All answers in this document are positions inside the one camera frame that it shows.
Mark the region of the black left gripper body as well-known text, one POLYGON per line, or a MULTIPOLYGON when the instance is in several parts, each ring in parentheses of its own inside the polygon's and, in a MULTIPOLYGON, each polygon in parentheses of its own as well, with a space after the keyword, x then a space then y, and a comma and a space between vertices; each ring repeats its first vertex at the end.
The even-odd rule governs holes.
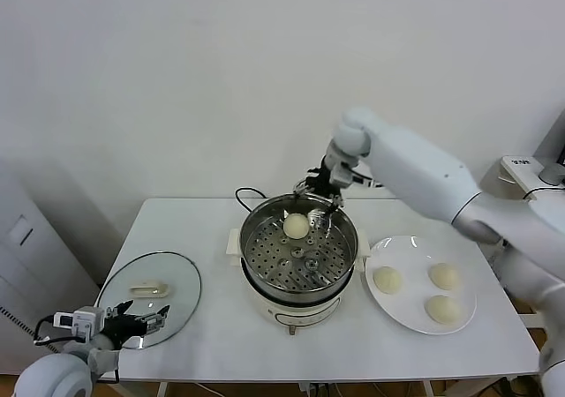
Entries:
POLYGON ((147 322, 135 315, 118 315, 105 320, 104 335, 113 349, 121 349, 131 337, 143 337, 146 333, 147 322))

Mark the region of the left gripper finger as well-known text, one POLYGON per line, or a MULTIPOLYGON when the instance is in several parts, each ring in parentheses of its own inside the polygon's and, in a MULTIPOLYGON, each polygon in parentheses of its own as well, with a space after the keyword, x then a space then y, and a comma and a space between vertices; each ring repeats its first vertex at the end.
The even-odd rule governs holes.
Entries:
POLYGON ((149 313, 141 317, 141 321, 146 326, 146 333, 155 333, 164 327, 170 306, 167 304, 157 312, 149 313))
POLYGON ((125 302, 118 303, 114 307, 107 307, 105 311, 105 319, 124 320, 132 318, 132 315, 127 312, 131 308, 132 304, 133 300, 127 300, 125 302))

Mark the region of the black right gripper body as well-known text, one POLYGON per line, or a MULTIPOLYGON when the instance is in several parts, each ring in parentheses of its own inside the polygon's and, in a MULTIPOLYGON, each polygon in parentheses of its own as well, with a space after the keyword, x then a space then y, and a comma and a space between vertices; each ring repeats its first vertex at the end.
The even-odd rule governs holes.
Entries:
POLYGON ((349 156, 343 153, 326 153, 320 166, 309 170, 309 193, 329 199, 349 187, 349 156))

